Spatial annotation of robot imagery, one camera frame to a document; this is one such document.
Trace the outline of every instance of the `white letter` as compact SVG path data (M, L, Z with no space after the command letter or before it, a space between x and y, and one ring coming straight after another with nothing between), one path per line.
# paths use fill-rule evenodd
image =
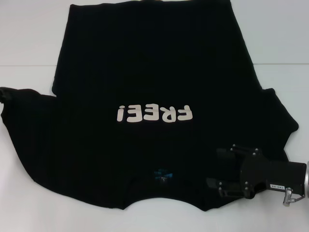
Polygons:
M147 104L146 107L152 109L145 109L145 112L151 112L153 115L144 115L144 119L148 121L159 120L159 105L157 104Z
M135 117L127 117L128 122L140 122L143 120L143 115L141 114L141 106L140 105L129 105L129 109L134 110L128 110L128 114L136 114Z
M179 121L190 120L193 118L192 111L190 110L190 107L188 105L184 106L184 110L178 110L178 112L185 113L185 115L178 116Z
M122 121L122 119L123 119L123 117L124 117L124 105L121 105L119 108L119 110L118 110L118 114L117 114L117 121L118 122L121 122Z
M169 110L161 107L160 110L164 111L164 114L162 115L162 119L165 122L175 122L176 121L176 110L174 107L170 107Z

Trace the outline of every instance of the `label sticker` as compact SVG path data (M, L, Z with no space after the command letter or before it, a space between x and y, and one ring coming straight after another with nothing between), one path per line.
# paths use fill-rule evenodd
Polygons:
M285 186L281 186L281 185L272 185L270 184L270 187L272 189L281 189L281 190L285 190Z

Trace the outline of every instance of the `black t-shirt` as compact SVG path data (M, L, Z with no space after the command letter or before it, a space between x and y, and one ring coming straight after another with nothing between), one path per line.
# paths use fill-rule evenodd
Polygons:
M206 178L237 175L216 149L287 160L298 128L261 89L230 3L71 6L57 97L6 92L3 122L34 181L110 208L153 197L225 205Z

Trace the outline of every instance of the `white background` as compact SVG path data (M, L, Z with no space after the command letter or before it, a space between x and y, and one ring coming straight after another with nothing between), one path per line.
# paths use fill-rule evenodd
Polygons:
M70 4L102 1L120 0L0 0L0 86L52 95ZM274 88L300 125L287 154L307 163L309 1L232 0L232 5L263 88ZM93 206L34 183L0 122L1 232L308 231L309 200L288 208L283 197L267 190L208 212L168 199L137 202L123 211Z

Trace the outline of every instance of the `robotic arm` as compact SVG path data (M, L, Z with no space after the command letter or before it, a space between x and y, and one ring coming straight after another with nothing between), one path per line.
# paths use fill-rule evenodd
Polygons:
M219 159L241 160L239 181L207 178L210 188L218 189L221 197L252 199L263 189L285 192L284 206L309 197L308 164L269 161L259 148L233 145L229 150L217 149Z

